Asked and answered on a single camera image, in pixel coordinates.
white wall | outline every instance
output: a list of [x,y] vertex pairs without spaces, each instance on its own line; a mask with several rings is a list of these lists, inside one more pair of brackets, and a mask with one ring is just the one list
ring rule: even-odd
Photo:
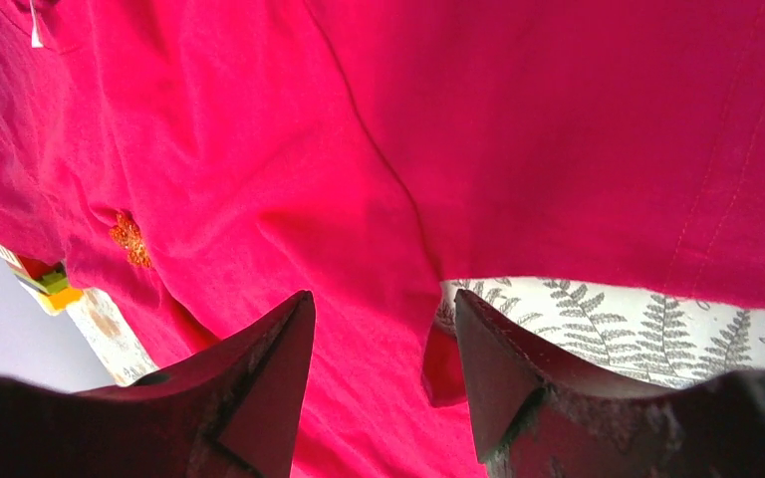
[[0,258],[0,374],[66,391],[112,384],[68,315],[46,315]]

orange flower decoration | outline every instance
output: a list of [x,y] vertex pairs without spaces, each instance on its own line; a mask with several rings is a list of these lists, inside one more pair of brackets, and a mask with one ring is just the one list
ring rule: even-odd
[[151,267],[139,226],[124,214],[116,214],[116,225],[110,230],[110,237],[127,251],[127,261],[135,266]]

black object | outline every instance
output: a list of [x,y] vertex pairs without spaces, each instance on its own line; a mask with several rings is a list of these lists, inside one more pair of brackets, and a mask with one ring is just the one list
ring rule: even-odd
[[69,395],[0,378],[0,478],[288,477],[314,325],[298,293],[129,387]]
[[456,330],[494,478],[765,477],[765,371],[662,388],[577,358],[468,291]]

seam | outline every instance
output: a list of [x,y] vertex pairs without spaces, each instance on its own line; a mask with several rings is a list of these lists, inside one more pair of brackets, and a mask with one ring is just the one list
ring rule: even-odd
[[672,279],[673,266],[675,265],[675,260],[678,257],[678,253],[682,250],[682,244],[684,243],[684,236],[687,233],[687,227],[692,222],[693,217],[696,214],[696,209],[699,208],[699,202],[705,195],[705,191],[708,187],[708,178],[711,176],[711,171],[714,169],[714,164],[716,163],[716,158],[719,152],[720,140],[722,139],[723,132],[726,129],[726,125],[728,124],[729,116],[731,114],[731,103],[734,101],[734,92],[737,89],[740,80],[743,78],[743,66],[746,64],[747,53],[755,43],[755,37],[758,32],[758,22],[761,20],[761,17],[764,16],[764,11],[765,1],[761,2],[761,7],[758,9],[758,13],[755,15],[755,20],[752,22],[752,30],[749,33],[749,40],[743,47],[743,50],[740,52],[740,59],[738,59],[737,67],[735,67],[734,70],[734,76],[732,77],[731,84],[728,88],[728,94],[726,96],[725,102],[723,103],[722,111],[720,112],[722,124],[720,125],[720,129],[714,138],[714,145],[711,147],[711,152],[708,154],[708,165],[705,168],[705,176],[702,178],[702,185],[699,186],[699,192],[696,193],[696,197],[693,199],[693,205],[690,207],[690,211],[687,213],[687,217],[684,220],[684,226],[681,228],[681,232],[678,235],[678,240],[676,241],[675,249],[673,249],[673,254],[670,258],[669,265],[667,265],[667,275],[664,278],[665,289],[669,288],[670,280]]
[[405,182],[403,182],[402,178],[399,176],[399,174],[397,174],[397,172],[394,170],[394,167],[385,157],[383,150],[380,148],[380,145],[371,135],[371,130],[368,128],[368,125],[365,123],[362,116],[360,115],[359,105],[357,104],[356,97],[354,96],[354,92],[353,92],[353,89],[351,88],[350,82],[348,81],[347,72],[345,72],[345,69],[342,66],[342,62],[339,60],[339,56],[336,53],[336,48],[333,45],[333,42],[330,40],[330,37],[327,36],[327,32],[325,32],[324,27],[322,27],[321,24],[319,23],[318,18],[315,16],[315,13],[313,13],[312,8],[309,5],[309,0],[303,0],[303,5],[307,11],[307,14],[312,20],[313,25],[315,25],[315,28],[318,30],[319,34],[321,35],[321,38],[324,40],[324,44],[327,45],[327,49],[330,52],[330,56],[333,59],[333,63],[336,65],[336,70],[339,72],[339,76],[342,78],[342,81],[345,84],[345,90],[347,91],[347,94],[348,94],[348,99],[351,105],[351,109],[353,110],[354,116],[356,117],[357,122],[359,123],[363,134],[365,135],[368,142],[371,144],[371,147],[374,149],[374,152],[377,154],[377,158],[380,160],[383,167],[388,171],[388,174],[390,174],[391,178],[397,184],[397,187],[402,191],[402,193],[406,196],[406,199],[408,200],[409,207],[411,208],[412,214],[414,215],[414,220],[417,225],[418,233],[420,235],[420,243],[421,243],[420,245],[423,250],[424,257],[426,258],[426,262],[429,264],[429,268],[432,270],[432,273],[435,275],[435,281],[440,283],[442,280],[440,266],[437,263],[437,261],[434,259],[434,256],[429,253],[430,248],[429,248],[429,242],[426,236],[426,228],[423,224],[423,221],[420,218],[420,212],[417,207],[417,201],[414,199],[414,196],[411,195],[411,192],[409,191]]
[[702,273],[705,271],[705,267],[708,264],[708,253],[713,248],[717,238],[719,237],[720,231],[722,230],[723,223],[725,223],[726,219],[731,215],[732,209],[734,208],[734,203],[737,202],[738,197],[740,196],[740,190],[743,188],[743,183],[746,179],[746,169],[748,168],[749,164],[752,162],[752,159],[754,158],[755,153],[755,140],[758,137],[758,131],[761,129],[761,125],[764,123],[765,118],[765,95],[764,99],[761,102],[761,110],[758,116],[758,121],[755,123],[755,126],[752,128],[752,135],[749,140],[749,148],[746,152],[746,160],[743,161],[743,165],[740,168],[740,176],[738,177],[737,181],[737,187],[734,190],[734,194],[731,197],[731,200],[728,203],[728,206],[726,206],[726,210],[723,213],[723,216],[720,218],[719,222],[717,223],[717,227],[714,229],[714,235],[711,237],[711,241],[708,243],[708,246],[705,248],[705,254],[704,259],[702,261],[702,265],[699,267],[699,271],[697,271],[696,276],[693,280],[693,286],[690,289],[690,295],[694,296],[696,292],[696,287],[699,284],[699,280],[702,277]]

red cloth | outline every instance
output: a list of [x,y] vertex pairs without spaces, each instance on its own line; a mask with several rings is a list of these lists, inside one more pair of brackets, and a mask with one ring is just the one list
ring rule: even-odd
[[160,365],[314,291],[299,473],[480,473],[421,390],[440,279],[765,306],[764,2],[35,5],[45,49],[0,0],[0,243]]

